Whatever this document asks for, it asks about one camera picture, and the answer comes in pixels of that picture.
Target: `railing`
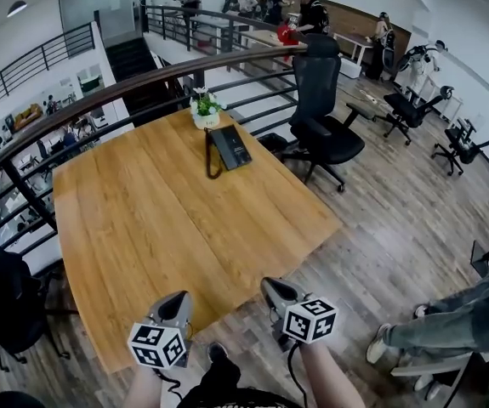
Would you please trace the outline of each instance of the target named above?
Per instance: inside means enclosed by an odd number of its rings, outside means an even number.
[[[23,54],[0,70],[0,100],[35,75],[62,60],[94,48],[91,25],[80,25]]]
[[[206,11],[197,11],[202,14],[212,14]],[[234,22],[245,22],[247,20],[241,20],[235,16],[217,14],[214,13],[216,17],[223,18],[228,21]],[[268,30],[274,30],[273,26],[265,25],[264,23],[253,22],[254,25],[260,28],[265,28]],[[43,244],[45,241],[54,237],[57,234],[57,225],[54,219],[54,211],[50,208],[50,205],[46,203],[46,198],[52,192],[51,185],[44,190],[35,190],[32,182],[39,177],[49,176],[49,173],[58,165],[66,162],[73,156],[78,156],[81,152],[89,149],[92,145],[97,143],[99,139],[107,134],[113,133],[128,124],[133,124],[135,122],[140,122],[148,116],[151,116],[156,111],[162,110],[167,106],[182,107],[182,105],[189,104],[190,99],[193,94],[183,95],[176,99],[171,99],[163,104],[155,105],[148,110],[143,110],[135,115],[130,116],[127,119],[115,122],[107,127],[100,128],[91,134],[86,134],[84,137],[79,139],[76,143],[71,146],[67,146],[63,150],[52,152],[52,154],[40,161],[38,164],[31,166],[25,171],[21,171],[16,167],[16,160],[23,156],[23,151],[31,152],[34,144],[41,138],[49,135],[54,131],[59,131],[63,126],[67,126],[78,121],[82,122],[83,119],[89,119],[85,114],[90,111],[96,110],[102,105],[106,105],[116,99],[120,99],[124,95],[132,93],[135,89],[150,85],[155,82],[167,82],[172,81],[180,77],[192,75],[194,77],[194,82],[196,86],[203,86],[204,83],[204,71],[211,70],[214,68],[228,67],[240,69],[243,64],[252,63],[256,65],[258,61],[269,60],[272,62],[277,58],[292,56],[295,54],[301,54],[306,50],[306,46],[292,46],[292,47],[274,47],[274,48],[259,48],[250,49],[243,51],[232,51],[225,54],[217,54],[214,56],[208,56],[201,59],[194,59],[187,61],[185,63],[170,65],[168,67],[162,68],[160,70],[155,70],[141,74],[139,76],[132,77],[123,82],[119,82],[115,85],[111,85],[108,88],[104,88],[98,92],[92,93],[91,95],[78,100],[77,102],[68,105],[65,109],[57,111],[49,119],[44,119],[39,122],[32,123],[20,136],[18,136],[11,144],[6,145],[0,151],[0,172],[1,176],[4,176],[8,183],[0,189],[0,207],[3,207],[5,200],[12,195],[21,193],[24,197],[24,202],[19,204],[17,207],[12,207],[12,209],[4,214],[0,215],[0,229],[9,223],[12,219],[19,217],[25,210],[32,209],[38,216],[38,218],[33,219],[25,228],[17,231],[14,235],[5,239],[2,243],[3,247],[10,247],[15,241],[21,238],[28,232],[38,229],[40,226],[48,224],[53,231],[49,232],[47,235],[40,237],[36,242],[29,245],[26,249],[23,249],[20,254],[25,255],[32,251],[36,247]],[[213,93],[223,92],[227,89],[232,89],[236,87],[245,86],[249,83],[268,83],[273,79],[286,80],[287,76],[293,74],[291,68],[279,68],[276,71],[272,69],[270,71],[265,70],[263,67],[259,67],[263,70],[262,74],[250,76],[243,80],[238,80],[235,82],[226,83],[216,87],[209,87],[209,90]],[[256,101],[271,98],[274,96],[281,96],[286,98],[287,93],[294,90],[294,84],[289,88],[282,88],[277,91],[271,91],[267,93],[262,93],[256,97],[250,99],[241,99],[238,102],[229,105],[228,109],[235,109],[236,107],[241,107],[243,105],[248,105]],[[246,124],[252,121],[258,120],[264,116],[268,116],[271,113],[278,112],[280,110],[287,109],[289,107],[295,106],[295,100],[289,97],[291,101],[287,101],[287,105],[278,106],[275,109],[264,110],[255,116],[249,116],[240,123]],[[269,131],[273,127],[282,125],[287,122],[288,119],[277,122],[276,124],[268,124],[262,128],[252,132],[252,135],[258,135]]]

